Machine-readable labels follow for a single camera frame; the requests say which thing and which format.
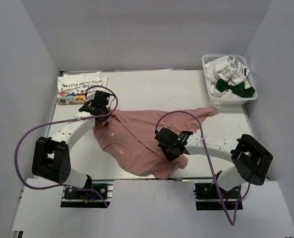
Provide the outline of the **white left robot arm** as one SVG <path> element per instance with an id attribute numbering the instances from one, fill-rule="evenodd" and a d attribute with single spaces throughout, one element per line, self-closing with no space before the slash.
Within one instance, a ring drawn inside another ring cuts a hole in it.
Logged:
<path id="1" fill-rule="evenodd" d="M 89 197 L 93 192 L 91 177 L 71 168 L 70 151 L 87 131 L 110 118 L 107 108 L 110 97 L 110 93 L 96 91 L 94 98 L 79 109 L 76 121 L 69 122 L 50 137 L 40 137 L 35 145 L 32 173 L 75 187 L 81 197 Z"/>

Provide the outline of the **white t-shirt green lettering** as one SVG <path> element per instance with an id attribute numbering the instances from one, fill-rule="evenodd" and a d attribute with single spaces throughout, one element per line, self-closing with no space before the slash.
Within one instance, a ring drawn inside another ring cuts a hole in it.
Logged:
<path id="1" fill-rule="evenodd" d="M 250 70 L 236 57 L 224 56 L 215 59 L 205 64 L 205 69 L 205 77 L 210 80 L 213 85 L 216 85 L 218 80 L 221 79 L 229 86 L 237 86 L 244 83 L 246 89 L 250 87 L 248 82 Z"/>

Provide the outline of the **pink t-shirt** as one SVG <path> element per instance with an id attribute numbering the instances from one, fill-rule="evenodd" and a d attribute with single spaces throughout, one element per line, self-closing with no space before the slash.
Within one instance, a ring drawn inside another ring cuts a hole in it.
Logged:
<path id="1" fill-rule="evenodd" d="M 137 176 L 152 174 L 158 179 L 167 179 L 177 169 L 184 169 L 188 159 L 181 155 L 168 161 L 155 139 L 155 129 L 165 126 L 176 134 L 181 131 L 195 133 L 200 123 L 217 113 L 213 107 L 170 115 L 157 110 L 115 110 L 108 122 L 93 128 L 93 133 L 101 149 L 112 155 L 125 171 Z"/>

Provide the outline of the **dark green t-shirt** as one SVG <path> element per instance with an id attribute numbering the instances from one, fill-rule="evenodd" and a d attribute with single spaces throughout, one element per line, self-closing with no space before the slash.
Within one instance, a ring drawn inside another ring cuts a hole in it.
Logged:
<path id="1" fill-rule="evenodd" d="M 225 90 L 230 90 L 233 94 L 242 97 L 242 98 L 251 98 L 255 89 L 253 87 L 245 88 L 245 83 L 242 82 L 236 86 L 231 86 L 222 79 L 219 79 L 216 84 L 216 88 L 219 92 L 224 92 Z"/>

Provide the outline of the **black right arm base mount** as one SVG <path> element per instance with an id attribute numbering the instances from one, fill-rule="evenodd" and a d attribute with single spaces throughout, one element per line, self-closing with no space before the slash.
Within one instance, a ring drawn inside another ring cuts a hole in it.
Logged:
<path id="1" fill-rule="evenodd" d="M 230 191 L 220 189 L 222 199 L 227 210 L 233 211 L 239 192 L 239 187 Z M 193 193 L 195 195 L 195 204 L 197 211 L 222 211 L 222 203 L 219 199 L 215 184 L 195 183 Z"/>

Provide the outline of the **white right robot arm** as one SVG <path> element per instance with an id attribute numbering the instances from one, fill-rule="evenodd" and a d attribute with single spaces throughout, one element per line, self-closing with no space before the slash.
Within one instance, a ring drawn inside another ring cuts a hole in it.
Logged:
<path id="1" fill-rule="evenodd" d="M 155 140 L 169 161 L 181 155 L 209 155 L 232 163 L 231 168 L 216 174 L 212 192 L 219 198 L 244 183 L 263 185 L 273 161 L 273 155 L 249 134 L 228 140 L 202 137 L 191 131 L 176 134 L 162 127 L 156 132 Z"/>

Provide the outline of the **plain white t-shirt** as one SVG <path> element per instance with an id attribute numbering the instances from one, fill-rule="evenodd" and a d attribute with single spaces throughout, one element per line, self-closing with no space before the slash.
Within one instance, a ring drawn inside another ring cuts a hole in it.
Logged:
<path id="1" fill-rule="evenodd" d="M 228 84 L 229 77 L 218 77 L 217 79 L 212 79 L 208 76 L 205 78 L 210 82 L 210 93 L 216 98 L 236 98 L 236 95 L 230 89 Z"/>

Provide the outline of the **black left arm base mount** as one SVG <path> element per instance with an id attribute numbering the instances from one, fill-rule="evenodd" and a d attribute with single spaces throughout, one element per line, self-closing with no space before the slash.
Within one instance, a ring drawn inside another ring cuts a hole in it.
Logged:
<path id="1" fill-rule="evenodd" d="M 62 208 L 107 208 L 112 199 L 113 181 L 93 181 L 92 188 L 105 200 L 92 191 L 75 191 L 65 187 L 62 193 L 60 206 Z"/>

